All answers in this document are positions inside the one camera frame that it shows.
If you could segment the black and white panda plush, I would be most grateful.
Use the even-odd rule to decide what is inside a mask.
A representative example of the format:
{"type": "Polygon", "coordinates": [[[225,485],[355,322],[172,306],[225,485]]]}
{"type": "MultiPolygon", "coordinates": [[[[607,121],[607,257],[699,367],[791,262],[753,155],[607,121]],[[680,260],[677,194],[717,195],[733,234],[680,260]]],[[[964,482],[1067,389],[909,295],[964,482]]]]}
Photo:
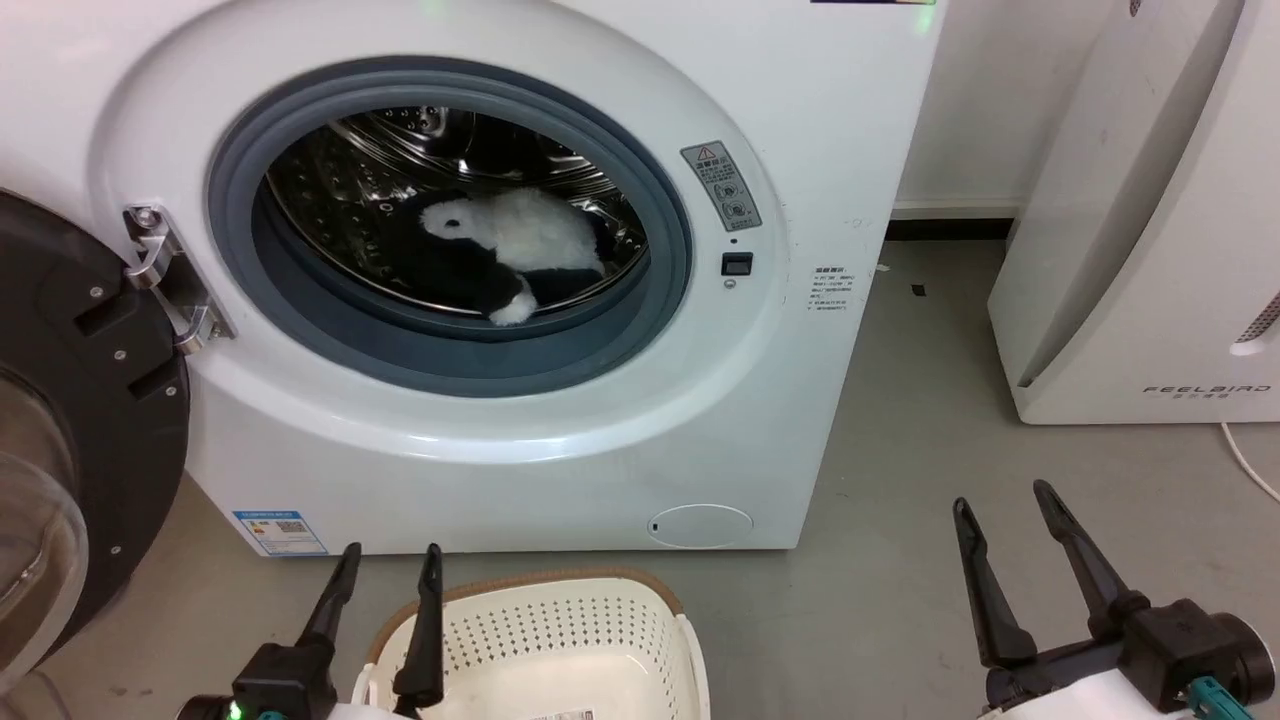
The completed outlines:
{"type": "Polygon", "coordinates": [[[588,214],[535,188],[419,193],[396,211],[381,247],[410,288],[497,327],[521,325],[608,275],[588,214]]]}

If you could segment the dark round washer door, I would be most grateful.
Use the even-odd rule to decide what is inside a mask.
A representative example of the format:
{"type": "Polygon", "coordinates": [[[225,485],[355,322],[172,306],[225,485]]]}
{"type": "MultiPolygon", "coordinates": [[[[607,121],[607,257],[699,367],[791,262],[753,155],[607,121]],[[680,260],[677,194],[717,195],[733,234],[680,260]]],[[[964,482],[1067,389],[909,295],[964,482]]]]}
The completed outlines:
{"type": "Polygon", "coordinates": [[[28,384],[63,428],[88,533],[84,588],[45,661],[119,596],[163,528],[186,464],[189,377],[164,310],[125,279],[123,260],[5,192],[0,372],[28,384]]]}

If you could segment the grey rubber door gasket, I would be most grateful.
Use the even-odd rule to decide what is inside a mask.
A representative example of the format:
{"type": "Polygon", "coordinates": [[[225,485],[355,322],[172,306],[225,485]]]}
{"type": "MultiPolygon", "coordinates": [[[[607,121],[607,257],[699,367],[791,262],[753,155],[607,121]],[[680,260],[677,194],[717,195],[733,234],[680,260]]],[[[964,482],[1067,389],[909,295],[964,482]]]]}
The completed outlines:
{"type": "Polygon", "coordinates": [[[214,155],[207,209],[228,272],[279,331],[374,379],[458,397],[566,389],[637,356],[677,313],[695,258],[676,188],[626,128],[553,85],[439,56],[340,63],[261,96],[214,155]],[[292,228],[262,184],[265,173],[288,146],[329,120],[401,106],[483,113],[576,150],[631,202],[646,232],[648,269],[585,304],[512,327],[422,311],[321,278],[300,256],[292,228]]]}

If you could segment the grey warning sticker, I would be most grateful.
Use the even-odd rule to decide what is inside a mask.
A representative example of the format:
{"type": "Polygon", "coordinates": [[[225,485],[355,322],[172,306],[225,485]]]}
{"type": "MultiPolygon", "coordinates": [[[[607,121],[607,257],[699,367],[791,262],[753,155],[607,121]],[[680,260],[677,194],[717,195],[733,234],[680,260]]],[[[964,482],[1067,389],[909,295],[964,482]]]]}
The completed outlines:
{"type": "Polygon", "coordinates": [[[721,141],[695,143],[680,150],[705,190],[727,232],[762,227],[762,217],[748,183],[721,141]]]}

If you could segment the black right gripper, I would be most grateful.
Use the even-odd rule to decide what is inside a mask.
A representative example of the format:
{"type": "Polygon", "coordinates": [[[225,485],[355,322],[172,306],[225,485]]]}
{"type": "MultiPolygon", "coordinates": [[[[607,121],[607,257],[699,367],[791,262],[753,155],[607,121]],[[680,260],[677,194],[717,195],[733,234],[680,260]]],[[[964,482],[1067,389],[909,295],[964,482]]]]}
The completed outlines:
{"type": "Polygon", "coordinates": [[[992,669],[980,720],[1258,720],[1254,707],[1280,691],[1280,665],[1254,628],[1190,600],[1149,609],[1149,598],[1125,583],[1052,484],[1034,480],[1033,492],[1076,578],[1089,633],[1119,637],[1038,655],[989,565],[977,515],[956,498],[978,653],[992,669]]]}

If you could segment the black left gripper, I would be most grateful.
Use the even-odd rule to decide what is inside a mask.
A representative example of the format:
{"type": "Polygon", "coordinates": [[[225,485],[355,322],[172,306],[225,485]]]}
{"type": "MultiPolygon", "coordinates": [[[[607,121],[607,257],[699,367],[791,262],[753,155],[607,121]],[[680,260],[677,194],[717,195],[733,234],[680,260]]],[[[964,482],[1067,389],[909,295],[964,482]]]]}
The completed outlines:
{"type": "MultiPolygon", "coordinates": [[[[229,694],[197,694],[180,720],[328,720],[338,705],[330,666],[340,616],[358,578],[362,544],[346,546],[296,646],[262,644],[229,694]]],[[[429,544],[417,582],[419,609],[396,674],[394,714],[417,714],[444,700],[443,552],[429,544]]]]}

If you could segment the silver metal door hinge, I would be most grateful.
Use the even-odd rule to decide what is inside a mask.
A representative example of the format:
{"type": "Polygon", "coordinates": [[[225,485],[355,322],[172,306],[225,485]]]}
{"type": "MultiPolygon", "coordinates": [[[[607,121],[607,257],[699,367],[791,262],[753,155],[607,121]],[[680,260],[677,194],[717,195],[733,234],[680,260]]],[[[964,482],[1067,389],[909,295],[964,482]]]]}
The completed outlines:
{"type": "Polygon", "coordinates": [[[236,338],[236,328],[172,224],[170,213],[155,202],[131,204],[122,219],[138,256],[125,278],[157,300],[175,351],[189,356],[215,340],[236,338]]]}

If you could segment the blue energy label sticker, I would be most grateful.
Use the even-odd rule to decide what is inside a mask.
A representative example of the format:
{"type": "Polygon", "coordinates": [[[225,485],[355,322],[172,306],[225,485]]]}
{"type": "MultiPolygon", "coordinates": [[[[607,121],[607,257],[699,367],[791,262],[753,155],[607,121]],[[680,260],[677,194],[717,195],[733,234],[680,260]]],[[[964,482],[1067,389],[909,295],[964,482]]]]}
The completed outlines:
{"type": "Polygon", "coordinates": [[[265,556],[323,557],[329,555],[310,524],[297,511],[234,511],[232,516],[265,556]]]}

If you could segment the white front-load washing machine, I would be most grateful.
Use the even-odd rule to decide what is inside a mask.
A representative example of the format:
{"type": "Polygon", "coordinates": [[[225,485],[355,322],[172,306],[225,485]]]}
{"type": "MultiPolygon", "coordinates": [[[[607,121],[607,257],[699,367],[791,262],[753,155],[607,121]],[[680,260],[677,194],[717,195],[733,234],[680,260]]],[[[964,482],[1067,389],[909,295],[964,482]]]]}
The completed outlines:
{"type": "Polygon", "coordinates": [[[300,512],[329,553],[673,550],[648,523],[739,509],[728,548],[797,544],[934,61],[946,0],[0,0],[0,192],[125,270],[160,204],[238,336],[184,356],[189,475],[234,511],[300,512]],[[221,260],[209,178],[261,96],[384,56],[539,79],[626,128],[695,247],[637,356],[498,398],[374,379],[279,331],[221,260]],[[721,141],[762,227],[727,232],[680,150],[721,141]],[[723,252],[753,252],[722,277],[723,252]]]}

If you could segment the clear door glass bowl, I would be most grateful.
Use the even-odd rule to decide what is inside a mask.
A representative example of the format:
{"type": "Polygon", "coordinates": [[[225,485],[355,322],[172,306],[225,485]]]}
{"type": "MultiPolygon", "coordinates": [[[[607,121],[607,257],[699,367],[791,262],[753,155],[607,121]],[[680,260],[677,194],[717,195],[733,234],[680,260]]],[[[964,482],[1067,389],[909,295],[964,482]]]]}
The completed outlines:
{"type": "Polygon", "coordinates": [[[0,372],[0,697],[55,650],[88,565],[73,448],[47,404],[0,372]]]}

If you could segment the cream perforated laundry basket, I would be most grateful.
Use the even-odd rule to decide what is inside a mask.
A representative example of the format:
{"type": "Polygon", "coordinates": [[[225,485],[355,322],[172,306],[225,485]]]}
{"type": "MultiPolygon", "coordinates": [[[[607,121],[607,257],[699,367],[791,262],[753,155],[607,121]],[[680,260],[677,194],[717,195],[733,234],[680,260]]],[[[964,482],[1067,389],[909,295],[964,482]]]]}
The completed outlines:
{"type": "Polygon", "coordinates": [[[707,665],[675,592],[632,568],[448,589],[444,692],[419,720],[710,720],[707,665]]]}

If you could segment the shiny steel washer drum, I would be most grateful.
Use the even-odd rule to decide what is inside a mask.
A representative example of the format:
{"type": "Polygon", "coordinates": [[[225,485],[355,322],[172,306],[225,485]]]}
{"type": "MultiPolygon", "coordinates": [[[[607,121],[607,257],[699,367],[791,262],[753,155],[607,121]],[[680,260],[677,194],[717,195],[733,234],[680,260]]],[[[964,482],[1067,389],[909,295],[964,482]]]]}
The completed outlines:
{"type": "Polygon", "coordinates": [[[401,106],[340,117],[288,146],[262,184],[321,278],[448,318],[566,310],[650,263],[643,223],[603,170],[548,135],[483,113],[401,106]],[[449,249],[421,227],[429,204],[512,190],[541,191],[582,215],[602,269],[531,269],[521,299],[502,291],[500,272],[476,277],[477,249],[465,261],[465,242],[449,249]]]}

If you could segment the round white filter cover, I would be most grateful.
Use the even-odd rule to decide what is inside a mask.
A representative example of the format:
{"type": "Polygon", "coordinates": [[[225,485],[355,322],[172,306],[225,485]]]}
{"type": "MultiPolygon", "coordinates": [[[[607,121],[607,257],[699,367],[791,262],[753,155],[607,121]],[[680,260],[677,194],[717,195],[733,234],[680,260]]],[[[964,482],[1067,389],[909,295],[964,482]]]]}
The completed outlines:
{"type": "Polygon", "coordinates": [[[649,536],[675,550],[723,550],[748,538],[754,520],[746,512],[717,503],[687,503],[658,512],[648,523],[649,536]]]}

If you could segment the white Feelbird appliance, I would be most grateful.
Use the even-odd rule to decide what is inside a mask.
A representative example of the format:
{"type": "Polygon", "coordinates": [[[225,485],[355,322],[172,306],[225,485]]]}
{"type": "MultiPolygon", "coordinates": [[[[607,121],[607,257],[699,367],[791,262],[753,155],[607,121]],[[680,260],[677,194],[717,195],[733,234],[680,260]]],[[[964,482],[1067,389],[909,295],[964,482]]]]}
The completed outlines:
{"type": "Polygon", "coordinates": [[[988,311],[1027,424],[1280,423],[1280,0],[1115,0],[988,311]]]}

